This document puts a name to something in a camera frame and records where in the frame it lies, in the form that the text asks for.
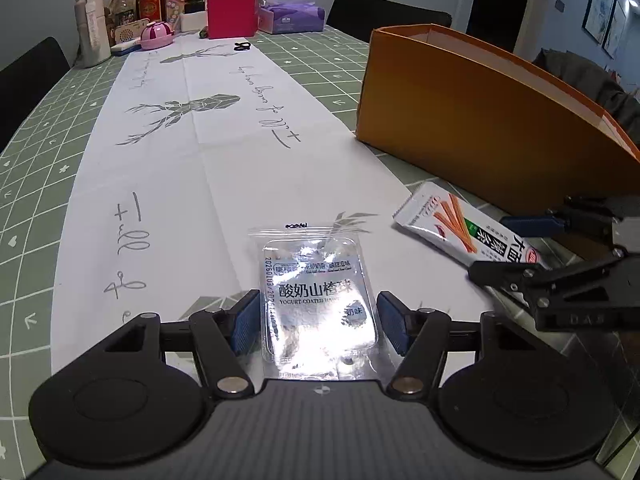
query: cardboard box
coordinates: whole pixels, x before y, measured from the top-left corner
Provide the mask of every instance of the cardboard box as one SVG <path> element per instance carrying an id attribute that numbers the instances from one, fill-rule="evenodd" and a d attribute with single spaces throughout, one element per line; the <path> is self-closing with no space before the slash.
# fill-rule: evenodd
<path id="1" fill-rule="evenodd" d="M 603 108 L 437 25 L 373 31 L 356 136 L 511 214 L 640 194 L 640 152 Z"/>

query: pink tissue box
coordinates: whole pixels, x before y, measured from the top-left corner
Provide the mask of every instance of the pink tissue box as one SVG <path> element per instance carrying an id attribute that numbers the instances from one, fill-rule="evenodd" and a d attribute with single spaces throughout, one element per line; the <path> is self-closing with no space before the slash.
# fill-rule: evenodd
<path id="1" fill-rule="evenodd" d="M 258 30 L 258 0 L 207 0 L 209 39 L 250 38 Z"/>

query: clear plastic bag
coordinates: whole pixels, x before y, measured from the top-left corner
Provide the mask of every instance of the clear plastic bag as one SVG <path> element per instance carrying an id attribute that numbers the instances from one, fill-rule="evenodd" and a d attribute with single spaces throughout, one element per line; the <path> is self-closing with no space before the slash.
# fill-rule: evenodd
<path id="1" fill-rule="evenodd" d="M 357 234 L 301 227 L 251 235 L 260 261 L 266 376 L 384 381 L 392 369 Z"/>

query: pink container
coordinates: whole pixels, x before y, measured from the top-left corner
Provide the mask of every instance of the pink container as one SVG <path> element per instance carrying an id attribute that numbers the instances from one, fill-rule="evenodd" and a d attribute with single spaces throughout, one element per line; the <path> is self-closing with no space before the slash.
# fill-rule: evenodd
<path id="1" fill-rule="evenodd" d="M 209 39 L 250 38 L 258 30 L 258 0 L 207 0 Z"/>
<path id="2" fill-rule="evenodd" d="M 142 31 L 140 47 L 152 50 L 174 42 L 174 32 L 167 22 L 151 22 Z"/>

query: blue gripper pad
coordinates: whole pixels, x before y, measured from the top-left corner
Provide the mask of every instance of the blue gripper pad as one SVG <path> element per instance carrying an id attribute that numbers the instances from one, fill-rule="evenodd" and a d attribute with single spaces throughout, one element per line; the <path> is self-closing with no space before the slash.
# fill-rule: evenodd
<path id="1" fill-rule="evenodd" d="M 564 233 L 566 224 L 554 216 L 505 216 L 500 223 L 523 238 L 551 238 Z"/>
<path id="2" fill-rule="evenodd" d="M 391 341 L 396 352 L 405 356 L 411 346 L 411 338 L 406 331 L 405 316 L 411 311 L 388 290 L 378 294 L 376 300 L 382 330 Z"/>
<path id="3" fill-rule="evenodd" d="M 246 354 L 260 332 L 260 291 L 250 290 L 230 310 L 236 314 L 231 334 L 231 349 L 236 355 Z"/>

